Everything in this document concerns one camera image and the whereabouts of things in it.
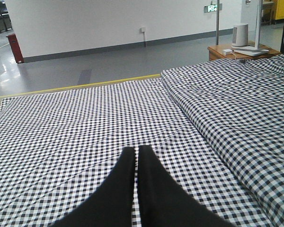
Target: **checkered blanket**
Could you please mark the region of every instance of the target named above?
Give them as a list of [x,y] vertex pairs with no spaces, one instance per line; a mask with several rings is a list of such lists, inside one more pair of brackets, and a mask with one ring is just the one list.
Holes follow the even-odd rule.
[[[272,226],[161,79],[149,79],[4,99],[0,227],[51,225],[96,190],[124,146],[143,144],[209,210],[237,226]],[[136,186],[133,226],[141,226]]]
[[170,69],[162,80],[274,226],[284,227],[284,55]]

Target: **green exit sign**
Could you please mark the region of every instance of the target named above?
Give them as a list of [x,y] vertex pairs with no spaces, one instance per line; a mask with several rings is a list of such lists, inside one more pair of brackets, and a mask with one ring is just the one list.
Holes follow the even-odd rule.
[[215,12],[218,9],[218,5],[209,5],[209,6],[204,6],[204,13],[211,13]]

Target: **black and white checkered bedding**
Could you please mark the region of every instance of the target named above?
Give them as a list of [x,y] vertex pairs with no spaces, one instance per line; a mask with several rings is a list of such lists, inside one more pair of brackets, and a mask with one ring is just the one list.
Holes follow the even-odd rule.
[[222,59],[161,75],[222,162],[273,225],[284,227],[284,55]]
[[[124,146],[152,145],[186,192],[237,226],[273,226],[161,79],[4,99],[0,227],[49,226],[101,184]],[[135,187],[133,226],[141,226]]]

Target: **floor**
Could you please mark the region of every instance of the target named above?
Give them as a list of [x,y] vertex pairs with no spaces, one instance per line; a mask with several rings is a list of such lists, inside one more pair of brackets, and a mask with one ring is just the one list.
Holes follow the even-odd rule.
[[[283,24],[263,26],[261,43],[279,50]],[[0,34],[0,101],[5,96],[56,91],[104,81],[123,80],[147,75],[157,76],[162,70],[208,61],[207,47],[215,37],[192,41],[138,47],[49,61],[16,64],[7,35]],[[249,33],[254,40],[255,33]],[[231,43],[232,35],[220,37],[220,43]]]

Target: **white speaker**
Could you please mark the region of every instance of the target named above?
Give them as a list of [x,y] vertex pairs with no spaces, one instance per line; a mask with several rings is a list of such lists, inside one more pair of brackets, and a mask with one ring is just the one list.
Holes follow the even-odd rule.
[[248,45],[248,24],[241,23],[233,26],[232,47]]

